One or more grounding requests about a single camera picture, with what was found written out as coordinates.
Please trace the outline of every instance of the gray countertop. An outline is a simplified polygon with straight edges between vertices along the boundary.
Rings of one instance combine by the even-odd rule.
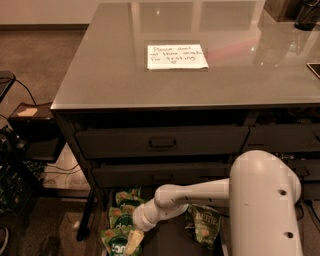
[[[100,4],[52,110],[320,103],[320,31],[277,23],[262,1]],[[200,44],[207,70],[146,69],[146,48]]]

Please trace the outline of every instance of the drawer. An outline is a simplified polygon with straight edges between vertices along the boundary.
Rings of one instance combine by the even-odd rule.
[[[230,164],[220,163],[166,163],[136,165],[104,165],[92,174],[100,188],[180,184],[229,177]]]
[[[247,127],[192,126],[96,129],[75,137],[87,159],[238,153]]]
[[[319,124],[266,125],[250,128],[243,151],[320,151]]]

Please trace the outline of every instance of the drawer handle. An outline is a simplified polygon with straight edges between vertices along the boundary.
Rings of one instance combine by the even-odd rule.
[[[166,151],[173,149],[176,145],[176,139],[173,137],[153,137],[149,141],[150,148],[156,151]]]

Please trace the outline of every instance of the chip bag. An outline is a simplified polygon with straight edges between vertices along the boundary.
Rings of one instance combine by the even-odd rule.
[[[186,229],[192,239],[210,250],[220,231],[220,214],[208,206],[189,205],[186,212]]]

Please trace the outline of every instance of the snack bag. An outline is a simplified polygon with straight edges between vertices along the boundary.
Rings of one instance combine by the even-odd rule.
[[[115,228],[101,231],[101,239],[110,256],[123,256],[128,242],[128,235],[132,227]],[[142,249],[139,245],[131,256],[142,255]]]
[[[131,206],[139,206],[140,204],[144,203],[145,200],[141,199],[140,197],[130,194],[126,191],[121,191],[116,193],[116,204],[117,206],[123,205],[131,205]]]
[[[120,208],[109,209],[110,228],[126,228],[133,226],[132,213]]]
[[[194,240],[213,250],[214,241],[220,231],[220,214],[208,206],[189,205],[186,229]]]

